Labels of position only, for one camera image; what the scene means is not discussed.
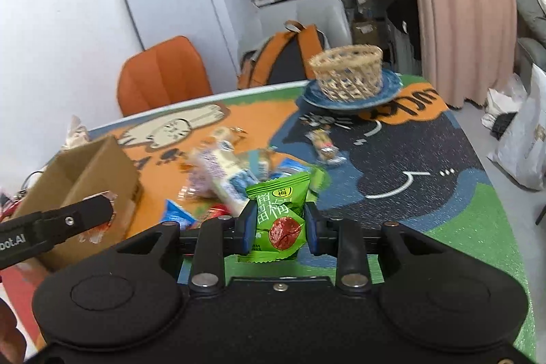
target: black cable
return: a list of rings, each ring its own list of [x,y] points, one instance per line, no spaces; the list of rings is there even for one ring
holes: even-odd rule
[[[30,180],[30,178],[32,178],[36,173],[43,173],[43,172],[44,172],[43,170],[36,170],[36,171],[32,172],[31,174],[29,174],[26,177],[26,179],[23,181],[23,185],[21,185],[19,190],[25,190],[27,188],[28,181]]]

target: white wall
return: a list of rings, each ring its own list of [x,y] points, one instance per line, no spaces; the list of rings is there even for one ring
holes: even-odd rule
[[[0,187],[56,153],[72,114],[121,117],[117,76],[139,51],[124,0],[0,0]]]

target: table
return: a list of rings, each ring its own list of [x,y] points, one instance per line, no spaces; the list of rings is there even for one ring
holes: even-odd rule
[[[528,282],[518,246],[501,202],[457,120],[433,87],[418,76],[401,75],[396,100],[358,117],[334,116],[331,138],[347,162],[329,170],[330,187],[318,208],[326,215],[360,221],[377,228],[396,220]],[[305,103],[305,82],[271,85],[201,98],[122,119],[91,132],[111,133],[141,171],[144,196],[129,229],[135,235],[155,224],[165,199],[176,200],[186,184],[180,169],[184,152],[217,126],[241,127],[248,137],[235,151],[273,145],[275,165],[284,157],[316,163],[305,133],[307,113],[329,116]],[[215,201],[178,201],[202,216]],[[370,257],[372,281],[381,282],[377,258]],[[189,263],[179,281],[187,279]],[[334,278],[335,258],[313,257],[306,246],[297,260],[266,264],[226,258],[226,275],[312,276]],[[515,346],[534,357],[532,308]]]

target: cartoon cat drawing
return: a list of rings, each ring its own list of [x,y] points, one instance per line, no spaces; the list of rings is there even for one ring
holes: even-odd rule
[[[219,122],[227,114],[227,109],[216,104],[165,114],[125,131],[118,143],[125,147],[144,144],[149,150],[158,150],[182,141],[193,129]]]

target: blue plate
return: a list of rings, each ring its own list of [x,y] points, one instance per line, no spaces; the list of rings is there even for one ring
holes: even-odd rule
[[[352,102],[338,102],[328,99],[322,92],[316,80],[310,81],[305,88],[303,98],[316,107],[337,112],[358,112],[366,108],[377,107],[394,99],[402,89],[402,81],[396,73],[383,69],[383,88],[375,96]]]

